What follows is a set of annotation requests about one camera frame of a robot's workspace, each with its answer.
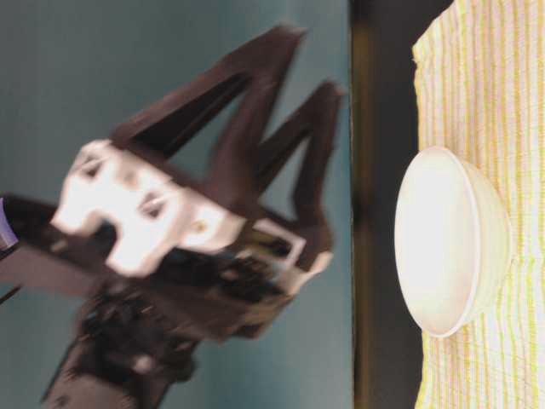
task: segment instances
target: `robotic arm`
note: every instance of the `robotic arm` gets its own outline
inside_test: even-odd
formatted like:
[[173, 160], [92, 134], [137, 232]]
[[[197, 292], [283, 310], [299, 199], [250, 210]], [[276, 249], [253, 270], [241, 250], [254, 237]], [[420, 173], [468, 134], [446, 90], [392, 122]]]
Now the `robotic arm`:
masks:
[[[57, 207], [3, 197], [0, 281], [87, 298], [48, 408], [154, 409], [204, 339], [259, 336], [332, 257], [321, 206], [342, 92], [264, 129], [301, 32], [279, 26], [78, 154]], [[167, 163], [241, 95], [202, 182]], [[301, 142], [295, 220], [260, 203]]]

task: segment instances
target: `blue-green background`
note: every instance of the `blue-green background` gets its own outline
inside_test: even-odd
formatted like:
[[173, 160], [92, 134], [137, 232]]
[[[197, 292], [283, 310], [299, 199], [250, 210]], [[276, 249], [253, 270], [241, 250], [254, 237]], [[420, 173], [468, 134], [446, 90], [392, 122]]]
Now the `blue-green background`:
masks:
[[[0, 192], [57, 201], [85, 142], [108, 137], [116, 123], [279, 22], [309, 32], [270, 129], [322, 79], [348, 89], [345, 2], [0, 0]], [[163, 408], [352, 407], [347, 106], [346, 100], [325, 198], [335, 260], [259, 340], [204, 343], [196, 376], [172, 388]], [[176, 163], [202, 170], [221, 120]], [[290, 166], [273, 185], [269, 204], [290, 211], [295, 171]], [[2, 409], [38, 407], [79, 303], [26, 290], [0, 307]]]

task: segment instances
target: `yellow striped towel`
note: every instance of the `yellow striped towel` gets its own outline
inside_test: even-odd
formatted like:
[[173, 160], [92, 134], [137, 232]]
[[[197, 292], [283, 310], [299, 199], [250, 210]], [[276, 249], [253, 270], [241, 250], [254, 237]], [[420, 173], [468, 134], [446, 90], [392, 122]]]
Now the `yellow striped towel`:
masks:
[[417, 408], [545, 408], [545, 0], [455, 0], [413, 48], [420, 149], [443, 145], [500, 193], [515, 257], [496, 300], [422, 335]]

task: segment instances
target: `ceramic bowl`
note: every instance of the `ceramic bowl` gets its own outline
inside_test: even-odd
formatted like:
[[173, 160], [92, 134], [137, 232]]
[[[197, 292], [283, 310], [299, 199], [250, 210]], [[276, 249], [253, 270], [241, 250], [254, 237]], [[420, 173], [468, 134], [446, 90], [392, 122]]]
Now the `ceramic bowl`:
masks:
[[416, 323], [448, 337], [484, 312], [508, 271], [508, 214], [473, 165], [443, 147], [410, 163], [399, 191], [395, 256]]

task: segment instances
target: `screw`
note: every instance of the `screw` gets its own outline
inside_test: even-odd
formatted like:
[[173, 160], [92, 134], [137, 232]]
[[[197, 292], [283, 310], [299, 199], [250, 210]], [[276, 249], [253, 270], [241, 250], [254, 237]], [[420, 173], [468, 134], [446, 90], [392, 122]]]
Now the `screw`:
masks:
[[164, 205], [164, 198], [160, 194], [148, 193], [138, 208], [145, 215], [155, 219], [163, 210]]
[[191, 229], [197, 233], [202, 233], [208, 228], [208, 225], [204, 220], [196, 220], [192, 223]]

